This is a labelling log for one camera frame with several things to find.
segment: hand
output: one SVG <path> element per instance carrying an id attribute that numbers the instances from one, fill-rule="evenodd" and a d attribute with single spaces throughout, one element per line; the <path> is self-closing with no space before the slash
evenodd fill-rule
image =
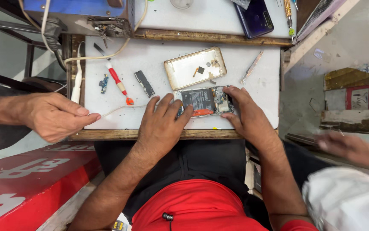
<path id="1" fill-rule="evenodd" d="M 178 99 L 170 104 L 173 99 L 173 94 L 170 93 L 160 101 L 154 111 L 159 99 L 159 96 L 155 96 L 147 104 L 134 147 L 140 150 L 137 153 L 141 158 L 151 164 L 156 164 L 177 144 L 193 113 L 193 106 L 189 105 L 176 120 L 182 101 Z"/>
<path id="2" fill-rule="evenodd" d="M 317 136 L 316 140 L 320 149 L 325 152 L 369 166 L 369 143 L 357 136 L 344 136 L 342 133 L 330 132 Z"/>
<path id="3" fill-rule="evenodd" d="M 274 146 L 275 142 L 280 142 L 263 110 L 257 106 L 244 87 L 238 89 L 230 86 L 225 87 L 223 91 L 230 95 L 240 108 L 240 118 L 233 113 L 221 115 L 230 121 L 238 134 L 242 135 L 258 150 L 267 149 Z"/>
<path id="4" fill-rule="evenodd" d="M 49 143 L 58 142 L 100 119 L 100 114 L 70 101 L 59 93 L 15 96 L 12 101 L 17 119 Z"/>

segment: white work mat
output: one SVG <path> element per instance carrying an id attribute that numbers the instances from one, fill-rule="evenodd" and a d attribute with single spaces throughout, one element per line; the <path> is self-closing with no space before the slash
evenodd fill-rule
<path id="1" fill-rule="evenodd" d="M 112 38 L 105 49 L 100 37 L 86 36 L 86 56 L 99 56 L 100 53 L 93 47 L 97 43 L 107 54 L 112 54 L 123 44 L 125 39 Z M 235 85 L 242 87 L 240 79 L 249 69 L 260 50 L 264 54 L 246 81 L 244 87 L 260 106 L 273 128 L 278 127 L 278 98 L 279 98 L 279 65 L 280 48 L 263 46 L 240 46 L 229 44 L 209 44 L 183 41 L 156 41 L 131 39 L 125 49 L 111 62 L 126 87 L 127 94 L 133 98 L 135 105 L 146 105 L 149 98 L 134 76 L 134 72 L 142 70 L 153 87 L 155 95 L 164 97 L 173 90 L 167 79 L 163 62 L 181 55 L 187 55 L 212 46 L 218 46 L 223 54 L 227 74 L 213 79 L 216 86 Z M 85 69 L 85 108 L 90 113 L 104 115 L 111 110 L 126 105 L 126 97 L 117 88 L 105 64 L 108 60 L 86 60 Z M 108 74 L 109 82 L 105 94 L 101 94 L 99 81 L 104 74 Z M 209 81 L 198 83 L 183 89 L 215 86 Z M 145 107 L 121 108 L 99 121 L 88 125 L 85 129 L 138 129 L 144 114 Z M 220 116 L 192 118 L 186 129 L 233 129 L 231 124 Z"/>
<path id="2" fill-rule="evenodd" d="M 288 35 L 284 1 L 281 1 L 282 5 L 280 0 L 277 1 L 264 0 L 274 30 L 264 34 L 263 37 L 291 38 Z M 290 5 L 293 29 L 297 32 L 297 12 L 292 1 Z M 144 9 L 145 1 L 135 0 L 135 22 L 139 21 Z M 188 9 L 175 8 L 168 0 L 148 2 L 147 14 L 140 28 L 244 35 L 233 2 L 230 0 L 195 0 Z"/>

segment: gold screwdriver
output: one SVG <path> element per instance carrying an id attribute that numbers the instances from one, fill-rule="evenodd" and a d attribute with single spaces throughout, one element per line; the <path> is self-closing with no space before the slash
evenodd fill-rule
<path id="1" fill-rule="evenodd" d="M 293 29 L 293 20 L 291 19 L 290 0 L 284 0 L 284 6 L 286 10 L 287 25 L 290 28 L 288 35 L 291 36 L 291 41 L 293 41 L 294 29 Z"/>

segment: white cloth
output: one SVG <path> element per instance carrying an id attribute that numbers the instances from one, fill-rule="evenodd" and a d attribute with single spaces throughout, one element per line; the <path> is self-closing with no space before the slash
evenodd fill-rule
<path id="1" fill-rule="evenodd" d="M 311 174 L 303 199 L 319 230 L 369 231 L 369 175 L 330 167 Z"/>

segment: red and white screwdriver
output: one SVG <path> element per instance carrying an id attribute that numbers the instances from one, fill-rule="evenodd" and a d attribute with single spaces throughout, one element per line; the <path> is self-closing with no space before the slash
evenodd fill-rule
<path id="1" fill-rule="evenodd" d="M 93 46 L 96 48 L 96 50 L 98 50 L 100 52 L 100 54 L 102 54 L 103 56 L 106 56 L 105 51 L 102 50 L 96 43 L 93 44 Z M 125 89 L 125 86 L 123 85 L 123 83 L 120 81 L 118 74 L 116 74 L 116 71 L 113 69 L 112 63 L 110 62 L 110 58 L 107 59 L 109 62 L 106 63 L 106 68 L 109 69 L 110 75 L 112 76 L 112 78 L 115 80 L 116 82 L 116 86 L 119 88 L 119 90 L 122 92 L 123 95 L 126 96 L 126 104 L 127 105 L 133 105 L 133 99 L 129 98 L 127 96 L 127 92 Z"/>

